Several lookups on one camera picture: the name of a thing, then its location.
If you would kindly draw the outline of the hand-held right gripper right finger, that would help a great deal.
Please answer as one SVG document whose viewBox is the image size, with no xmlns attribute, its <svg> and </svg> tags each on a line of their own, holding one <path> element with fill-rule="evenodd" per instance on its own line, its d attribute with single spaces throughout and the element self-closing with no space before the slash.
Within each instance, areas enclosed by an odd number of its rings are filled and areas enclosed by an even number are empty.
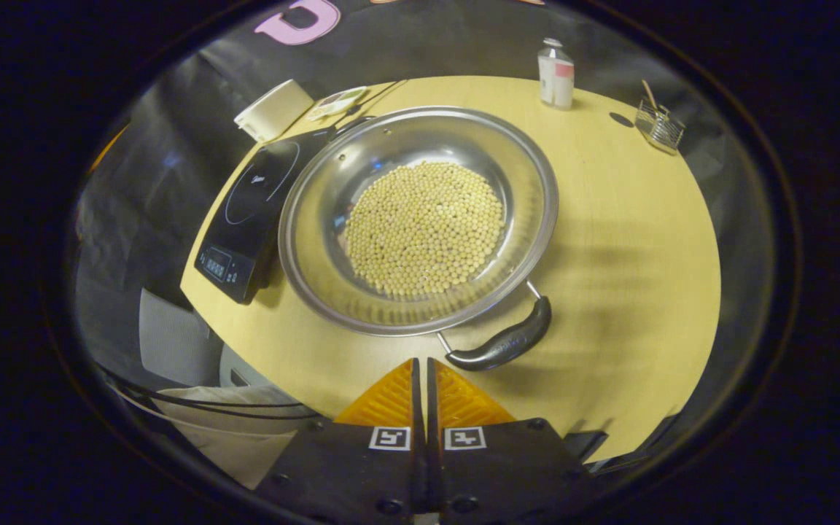
<svg viewBox="0 0 840 525">
<path fill-rule="evenodd" d="M 427 361 L 427 501 L 441 523 L 567 523 L 594 496 L 592 475 L 547 419 L 518 419 Z"/>
</svg>

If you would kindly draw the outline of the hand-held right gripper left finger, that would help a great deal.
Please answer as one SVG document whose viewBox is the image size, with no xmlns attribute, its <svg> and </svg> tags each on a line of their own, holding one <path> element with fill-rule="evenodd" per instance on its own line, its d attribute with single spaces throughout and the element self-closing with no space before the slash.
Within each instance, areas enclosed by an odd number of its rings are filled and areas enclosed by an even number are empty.
<svg viewBox="0 0 840 525">
<path fill-rule="evenodd" d="M 423 496 L 420 370 L 407 359 L 333 421 L 296 432 L 256 493 L 307 521 L 409 524 Z"/>
</svg>

